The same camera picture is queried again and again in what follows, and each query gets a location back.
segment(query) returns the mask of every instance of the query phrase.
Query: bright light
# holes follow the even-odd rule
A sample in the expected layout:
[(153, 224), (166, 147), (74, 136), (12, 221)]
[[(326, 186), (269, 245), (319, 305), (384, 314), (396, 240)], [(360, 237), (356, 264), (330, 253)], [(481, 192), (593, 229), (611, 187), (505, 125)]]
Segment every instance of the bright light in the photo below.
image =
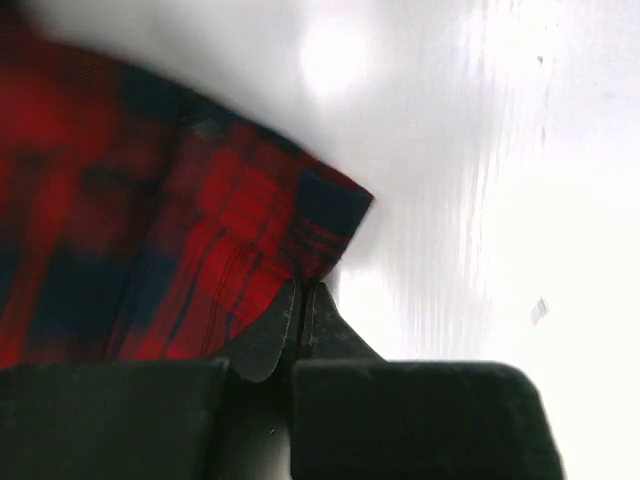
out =
[(305, 83), (319, 99), (356, 86), (368, 65), (367, 34), (351, 22), (312, 23), (300, 49)]

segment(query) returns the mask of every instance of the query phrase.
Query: black plastic part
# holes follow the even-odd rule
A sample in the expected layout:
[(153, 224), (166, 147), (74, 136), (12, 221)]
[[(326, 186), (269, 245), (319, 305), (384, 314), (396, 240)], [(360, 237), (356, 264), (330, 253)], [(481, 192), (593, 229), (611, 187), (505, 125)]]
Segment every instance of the black plastic part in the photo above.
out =
[(216, 352), (214, 358), (228, 358), (235, 372), (245, 380), (269, 378), (283, 353), (288, 335), (297, 332), (302, 310), (299, 282), (286, 282), (267, 311), (249, 328)]
[(498, 364), (300, 362), (296, 480), (557, 480), (535, 387)]
[(201, 479), (228, 362), (0, 371), (0, 478)]
[(207, 461), (207, 480), (284, 480), (290, 402), (276, 377), (227, 383)]

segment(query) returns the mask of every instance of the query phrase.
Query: red plaid fabric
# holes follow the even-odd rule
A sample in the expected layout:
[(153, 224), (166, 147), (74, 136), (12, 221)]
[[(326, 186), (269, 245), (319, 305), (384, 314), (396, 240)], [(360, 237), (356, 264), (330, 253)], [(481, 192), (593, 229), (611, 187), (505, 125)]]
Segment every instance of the red plaid fabric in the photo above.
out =
[(326, 275), (371, 196), (273, 132), (0, 8), (0, 367), (206, 357)]

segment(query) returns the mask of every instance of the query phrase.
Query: white surface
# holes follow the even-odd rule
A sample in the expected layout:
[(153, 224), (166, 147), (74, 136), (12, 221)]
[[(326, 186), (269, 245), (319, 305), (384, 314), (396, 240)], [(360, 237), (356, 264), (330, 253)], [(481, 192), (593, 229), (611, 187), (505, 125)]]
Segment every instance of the white surface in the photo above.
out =
[(640, 478), (640, 2), (35, 3), (376, 195), (330, 280), (383, 355), (520, 366), (568, 478)]

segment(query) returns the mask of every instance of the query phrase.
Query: plaid shirt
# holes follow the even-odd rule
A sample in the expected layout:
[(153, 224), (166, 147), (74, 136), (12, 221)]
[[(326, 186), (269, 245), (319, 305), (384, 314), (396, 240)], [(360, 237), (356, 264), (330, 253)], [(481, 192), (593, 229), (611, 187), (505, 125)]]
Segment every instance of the plaid shirt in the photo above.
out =
[(273, 132), (0, 8), (0, 368), (197, 358), (328, 273), (371, 195)]

